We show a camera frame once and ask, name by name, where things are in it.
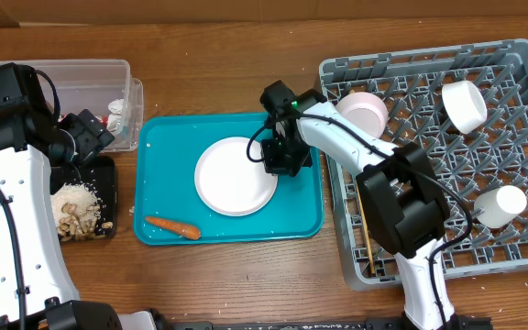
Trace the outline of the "white bowl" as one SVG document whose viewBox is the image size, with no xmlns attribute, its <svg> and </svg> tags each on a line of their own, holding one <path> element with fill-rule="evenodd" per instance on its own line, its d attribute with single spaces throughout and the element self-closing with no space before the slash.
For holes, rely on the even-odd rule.
<svg viewBox="0 0 528 330">
<path fill-rule="evenodd" d="M 442 88 L 442 101 L 451 123 L 462 134 L 472 132 L 487 120 L 485 100 L 473 82 L 445 84 Z"/>
</svg>

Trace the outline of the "orange carrot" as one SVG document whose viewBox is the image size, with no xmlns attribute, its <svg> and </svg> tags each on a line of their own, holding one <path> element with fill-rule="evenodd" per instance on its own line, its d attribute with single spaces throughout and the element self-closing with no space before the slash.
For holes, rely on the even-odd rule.
<svg viewBox="0 0 528 330">
<path fill-rule="evenodd" d="M 195 225 L 185 224 L 156 216 L 146 216 L 145 220 L 154 226 L 157 226 L 161 229 L 166 229 L 167 231 L 178 234 L 186 239 L 198 240 L 202 236 L 201 230 Z"/>
</svg>

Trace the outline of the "pink bowl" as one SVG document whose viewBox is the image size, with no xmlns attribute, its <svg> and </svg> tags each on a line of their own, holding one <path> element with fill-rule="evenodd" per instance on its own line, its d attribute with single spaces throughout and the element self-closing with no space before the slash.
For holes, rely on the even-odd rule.
<svg viewBox="0 0 528 330">
<path fill-rule="evenodd" d="M 381 137 L 389 118 L 384 102 L 367 92 L 350 93 L 335 108 L 348 121 L 374 138 Z"/>
</svg>

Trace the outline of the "small white cup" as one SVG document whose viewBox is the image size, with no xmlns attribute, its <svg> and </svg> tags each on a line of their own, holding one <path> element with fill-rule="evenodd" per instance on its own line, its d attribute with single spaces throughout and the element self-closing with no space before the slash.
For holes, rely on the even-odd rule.
<svg viewBox="0 0 528 330">
<path fill-rule="evenodd" d="M 478 221 L 489 228 L 501 228 L 509 224 L 526 206 L 525 193 L 512 185 L 485 192 L 474 202 L 474 208 L 480 210 Z"/>
</svg>

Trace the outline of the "wooden chopstick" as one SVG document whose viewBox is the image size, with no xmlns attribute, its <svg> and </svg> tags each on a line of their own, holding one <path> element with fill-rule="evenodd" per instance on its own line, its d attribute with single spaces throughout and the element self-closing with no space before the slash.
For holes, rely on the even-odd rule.
<svg viewBox="0 0 528 330">
<path fill-rule="evenodd" d="M 368 254 L 368 266 L 369 266 L 369 273 L 370 275 L 374 276 L 376 274 L 375 264 L 374 264 L 374 256 L 369 236 L 369 229 L 368 229 L 368 223 L 366 220 L 366 215 L 361 199 L 361 194 L 358 186 L 356 187 L 357 192 L 357 204 L 358 204 L 358 210 L 360 212 L 360 218 L 361 218 L 361 225 L 362 225 L 362 234 L 364 238 L 364 242 L 366 244 L 367 254 Z"/>
</svg>

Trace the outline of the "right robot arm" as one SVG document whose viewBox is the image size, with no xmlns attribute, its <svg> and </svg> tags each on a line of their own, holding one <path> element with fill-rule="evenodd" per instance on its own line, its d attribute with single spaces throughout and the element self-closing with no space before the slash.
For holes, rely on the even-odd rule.
<svg viewBox="0 0 528 330">
<path fill-rule="evenodd" d="M 265 171 L 293 177 L 311 166 L 313 148 L 340 163 L 357 186 L 365 228 L 395 257 L 407 327 L 457 329 L 441 265 L 450 211 L 423 148 L 369 135 L 314 89 L 297 95 L 276 81 L 259 101 L 268 113 L 264 127 L 272 132 L 261 142 Z"/>
</svg>

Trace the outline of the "white round plate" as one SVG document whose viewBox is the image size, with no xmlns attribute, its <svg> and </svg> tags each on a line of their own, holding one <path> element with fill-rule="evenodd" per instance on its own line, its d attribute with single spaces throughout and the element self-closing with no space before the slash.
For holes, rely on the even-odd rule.
<svg viewBox="0 0 528 330">
<path fill-rule="evenodd" d="M 274 195 L 278 178 L 259 162 L 261 146 L 247 137 L 227 137 L 208 147 L 197 161 L 194 184 L 202 200 L 220 215 L 256 213 Z"/>
</svg>

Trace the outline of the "red snack wrapper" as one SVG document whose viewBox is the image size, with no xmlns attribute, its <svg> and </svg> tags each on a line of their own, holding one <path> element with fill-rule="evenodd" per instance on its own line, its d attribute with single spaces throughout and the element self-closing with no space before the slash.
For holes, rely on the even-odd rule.
<svg viewBox="0 0 528 330">
<path fill-rule="evenodd" d="M 72 122 L 75 122 L 76 119 L 78 118 L 77 115 L 75 114 L 68 114 L 68 115 L 62 115 L 59 119 L 59 124 L 68 124 L 68 123 L 72 123 Z M 103 116 L 97 116 L 96 117 L 96 120 L 104 127 L 107 126 L 107 120 L 108 118 L 107 117 L 103 117 Z"/>
</svg>

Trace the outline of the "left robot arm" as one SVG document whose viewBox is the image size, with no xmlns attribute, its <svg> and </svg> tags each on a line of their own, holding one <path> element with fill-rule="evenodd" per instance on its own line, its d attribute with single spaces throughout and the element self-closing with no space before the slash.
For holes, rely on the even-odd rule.
<svg viewBox="0 0 528 330">
<path fill-rule="evenodd" d="M 61 253 L 50 196 L 54 166 L 79 167 L 114 139 L 87 109 L 49 106 L 31 66 L 0 65 L 0 329 L 36 329 L 82 305 Z"/>
</svg>

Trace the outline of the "pile of white rice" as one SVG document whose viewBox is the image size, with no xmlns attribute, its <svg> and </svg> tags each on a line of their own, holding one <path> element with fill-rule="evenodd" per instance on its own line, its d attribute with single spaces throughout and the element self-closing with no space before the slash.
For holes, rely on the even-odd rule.
<svg viewBox="0 0 528 330">
<path fill-rule="evenodd" d="M 65 204 L 75 206 L 73 214 L 88 225 L 95 225 L 101 217 L 100 200 L 95 195 L 94 190 L 85 184 L 64 184 L 55 194 L 51 196 L 51 206 L 54 222 L 58 226 L 63 218 L 70 214 L 63 212 Z"/>
</svg>

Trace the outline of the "pile of peanuts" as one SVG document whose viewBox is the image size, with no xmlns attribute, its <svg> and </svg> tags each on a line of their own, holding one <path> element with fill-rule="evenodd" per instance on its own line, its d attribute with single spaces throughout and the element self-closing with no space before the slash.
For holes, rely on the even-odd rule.
<svg viewBox="0 0 528 330">
<path fill-rule="evenodd" d="M 57 233 L 62 242 L 109 237 L 113 229 L 114 223 L 102 217 L 99 205 L 90 205 L 80 212 L 76 204 L 65 203 L 60 209 Z"/>
</svg>

